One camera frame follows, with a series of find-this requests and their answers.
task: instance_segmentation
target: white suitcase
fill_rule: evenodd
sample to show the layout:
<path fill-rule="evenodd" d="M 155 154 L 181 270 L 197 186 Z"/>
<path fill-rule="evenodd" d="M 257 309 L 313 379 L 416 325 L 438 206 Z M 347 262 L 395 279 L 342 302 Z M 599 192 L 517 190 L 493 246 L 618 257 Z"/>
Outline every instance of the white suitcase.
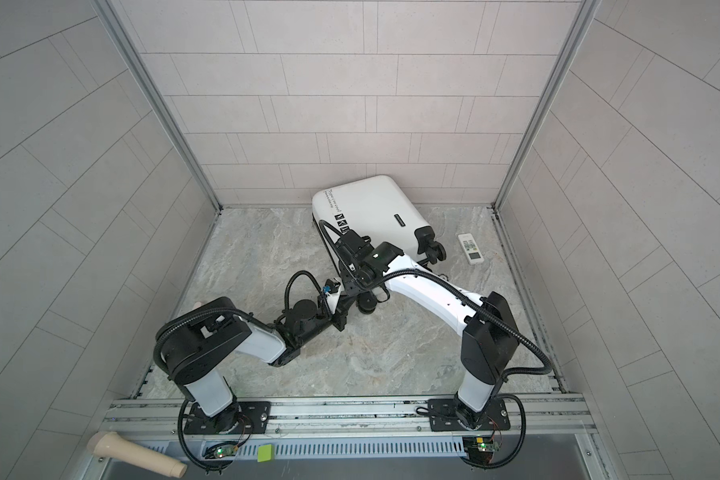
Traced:
<path fill-rule="evenodd" d="M 352 229 L 368 235 L 374 246 L 389 242 L 422 265 L 445 260 L 445 249 L 434 240 L 432 227 L 386 175 L 317 192 L 312 215 L 316 222 L 325 220 L 342 232 Z"/>

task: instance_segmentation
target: gray tiled wall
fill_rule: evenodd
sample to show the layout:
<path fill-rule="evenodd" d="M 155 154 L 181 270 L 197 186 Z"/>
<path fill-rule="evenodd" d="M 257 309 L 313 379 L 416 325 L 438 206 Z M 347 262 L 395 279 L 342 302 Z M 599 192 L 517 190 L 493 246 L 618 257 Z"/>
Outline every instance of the gray tiled wall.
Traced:
<path fill-rule="evenodd" d="M 112 0 L 223 204 L 488 203 L 577 2 Z"/>
<path fill-rule="evenodd" d="M 213 216 L 90 4 L 0 1 L 0 479 L 74 470 Z"/>
<path fill-rule="evenodd" d="M 620 475 L 720 478 L 720 0 L 604 0 L 501 214 Z"/>

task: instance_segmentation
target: metal vent grille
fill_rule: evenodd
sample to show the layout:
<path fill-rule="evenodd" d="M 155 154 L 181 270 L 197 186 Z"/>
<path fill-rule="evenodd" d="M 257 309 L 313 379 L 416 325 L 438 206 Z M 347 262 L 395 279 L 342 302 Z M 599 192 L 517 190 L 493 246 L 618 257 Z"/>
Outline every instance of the metal vent grille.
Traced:
<path fill-rule="evenodd" d="M 272 444 L 275 458 L 452 457 L 464 456 L 461 438 L 294 438 L 259 440 L 243 446 L 241 460 L 258 456 L 259 446 Z"/>

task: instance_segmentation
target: wire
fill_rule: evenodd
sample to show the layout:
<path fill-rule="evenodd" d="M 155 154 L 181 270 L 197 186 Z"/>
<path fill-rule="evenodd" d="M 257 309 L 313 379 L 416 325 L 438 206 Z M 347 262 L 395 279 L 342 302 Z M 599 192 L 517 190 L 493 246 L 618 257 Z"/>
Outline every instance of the wire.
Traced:
<path fill-rule="evenodd" d="M 466 463 L 467 465 L 469 465 L 471 467 L 482 468 L 483 470 L 491 470 L 493 468 L 503 467 L 503 466 L 507 465 L 509 462 L 511 462 L 512 460 L 514 460 L 514 458 L 517 457 L 518 454 L 520 453 L 520 449 L 523 447 L 523 442 L 525 441 L 525 428 L 526 428 L 525 408 L 523 408 L 523 403 L 520 401 L 519 398 L 512 395 L 511 393 L 500 393 L 500 394 L 496 395 L 495 398 L 508 398 L 510 400 L 514 400 L 514 402 L 518 404 L 518 408 L 520 409 L 520 436 L 518 438 L 518 444 L 516 446 L 514 446 L 514 450 L 512 450 L 512 452 L 506 458 L 502 458 L 501 460 L 499 460 L 496 463 L 481 463 L 481 462 L 475 462 L 473 460 L 470 460 L 469 458 L 460 457 L 462 462 Z M 499 439 L 500 439 L 499 446 L 501 446 L 501 444 L 504 441 L 501 437 L 501 430 L 499 430 Z"/>

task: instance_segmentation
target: metal frame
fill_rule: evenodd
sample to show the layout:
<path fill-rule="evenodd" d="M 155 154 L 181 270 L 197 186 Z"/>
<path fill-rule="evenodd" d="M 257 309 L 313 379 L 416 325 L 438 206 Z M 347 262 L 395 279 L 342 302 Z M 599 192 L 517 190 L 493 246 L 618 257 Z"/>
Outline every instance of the metal frame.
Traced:
<path fill-rule="evenodd" d="M 539 103 L 536 105 L 534 114 L 531 116 L 528 127 L 525 129 L 525 133 L 523 133 L 523 139 L 520 141 L 518 151 L 515 152 L 514 159 L 512 159 L 512 163 L 509 166 L 507 176 L 504 178 L 504 182 L 501 183 L 499 195 L 494 202 L 494 208 L 498 212 L 501 212 L 501 208 L 507 201 L 507 196 L 509 195 L 512 183 L 518 176 L 523 160 L 525 160 L 528 156 L 528 150 L 533 144 L 534 139 L 536 139 L 541 123 L 547 115 L 547 111 L 550 110 L 550 106 L 552 105 L 555 95 L 557 95 L 557 91 L 560 90 L 560 86 L 565 79 L 565 75 L 568 72 L 568 68 L 570 68 L 570 64 L 574 61 L 576 50 L 581 44 L 581 41 L 584 39 L 586 30 L 592 23 L 592 18 L 595 15 L 595 10 L 599 2 L 600 0 L 583 0 L 579 5 L 576 18 L 570 26 L 565 43 L 563 43 L 560 54 L 557 56 L 557 61 L 555 62 L 552 72 L 547 79 L 547 83 L 544 86 L 544 90 L 539 97 Z"/>
<path fill-rule="evenodd" d="M 115 10 L 112 8 L 112 5 L 110 5 L 109 0 L 92 0 L 91 3 L 96 10 L 96 14 L 99 15 L 101 23 L 104 24 L 106 32 L 109 34 L 112 42 L 115 43 L 117 50 L 123 57 L 128 69 L 134 75 L 136 83 L 139 85 L 139 88 L 141 88 L 141 91 L 144 92 L 146 100 L 150 102 L 150 105 L 152 105 L 152 110 L 155 112 L 157 119 L 163 125 L 171 143 L 173 143 L 173 146 L 176 147 L 176 151 L 179 153 L 179 156 L 182 157 L 187 167 L 190 168 L 192 176 L 200 183 L 200 186 L 206 192 L 206 196 L 211 200 L 213 208 L 216 212 L 221 211 L 222 206 L 219 202 L 219 198 L 216 196 L 213 188 L 208 183 L 208 179 L 202 172 L 200 164 L 197 162 L 195 155 L 192 153 L 192 149 L 190 149 L 186 139 L 184 139 L 184 135 L 178 127 L 178 123 L 173 118 L 173 115 L 163 101 L 163 97 L 160 95 L 160 92 L 157 91 L 157 86 L 155 86 L 152 77 L 146 70 L 144 63 L 141 61 L 141 56 L 139 56 L 138 52 L 136 52 L 134 44 L 128 37 L 128 34 L 123 28 L 120 19 L 117 17 Z"/>

